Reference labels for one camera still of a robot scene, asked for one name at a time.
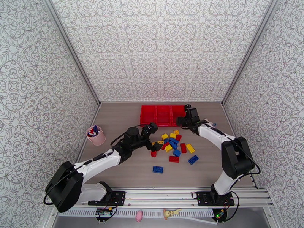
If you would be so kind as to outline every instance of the patterned wallpaper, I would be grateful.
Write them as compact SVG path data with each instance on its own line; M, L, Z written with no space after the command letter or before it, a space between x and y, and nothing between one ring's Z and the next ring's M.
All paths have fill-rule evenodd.
M102 101L220 101L270 0L53 0Z
M284 227L304 227L304 0L282 0L227 103Z
M43 189L97 104L41 0L0 0L0 12L0 227L40 227Z

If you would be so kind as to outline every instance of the red tray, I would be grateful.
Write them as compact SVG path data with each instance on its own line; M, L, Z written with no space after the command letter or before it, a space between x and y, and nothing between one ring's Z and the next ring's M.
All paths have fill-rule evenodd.
M176 118L185 115L184 105L142 105L140 124L154 122L160 127L176 127Z

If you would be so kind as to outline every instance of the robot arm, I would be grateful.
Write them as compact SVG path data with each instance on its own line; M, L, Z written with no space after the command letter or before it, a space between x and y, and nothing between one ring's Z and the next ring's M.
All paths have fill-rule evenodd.
M44 203L50 204L45 202L46 197L49 196L53 202L51 204L54 204L59 212L65 212L76 203L102 200L107 193L106 184L84 185L84 183L98 173L123 163L137 148L146 146L148 150L155 151L149 136L157 129L156 124L150 123L145 125L139 134L138 128L130 127L120 136L124 137L107 152L74 165L69 161L63 163L45 189Z
M221 150L223 172L211 186L210 197L213 204L222 205L225 197L230 195L232 186L255 166L249 146L245 138L228 135L214 128L208 121L201 121L196 108L190 104L184 108L186 116L179 117L177 125L206 138Z

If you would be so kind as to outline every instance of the blue lego brick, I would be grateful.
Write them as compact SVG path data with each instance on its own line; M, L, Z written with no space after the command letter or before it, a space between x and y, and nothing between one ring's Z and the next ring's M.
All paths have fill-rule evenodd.
M176 150L173 151L173 155L176 156L176 157L179 157L181 155L181 151L176 149Z
M164 168L161 166L153 166L153 172L154 173L163 173L164 172Z
M175 144L178 144L178 140L177 139L174 139L174 138L170 138L170 141L174 142Z
M173 141L169 142L173 149L177 149L177 144L175 144Z
M198 160L198 157L196 155L194 155L192 158L189 159L189 163L190 165L193 165L196 161Z

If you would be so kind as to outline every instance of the pink cup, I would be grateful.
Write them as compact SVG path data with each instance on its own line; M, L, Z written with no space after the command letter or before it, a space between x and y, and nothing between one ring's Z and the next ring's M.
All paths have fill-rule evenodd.
M98 133L95 137L89 137L89 136L88 136L88 132L89 132L93 127L94 127L94 126L88 128L87 133L86 133L87 139L89 139L89 141L91 141L94 145L100 146L100 145L102 145L102 144L106 141L106 136L103 134L102 129L101 129L99 126L97 126L97 128L98 128L98 130L99 130L99 133Z

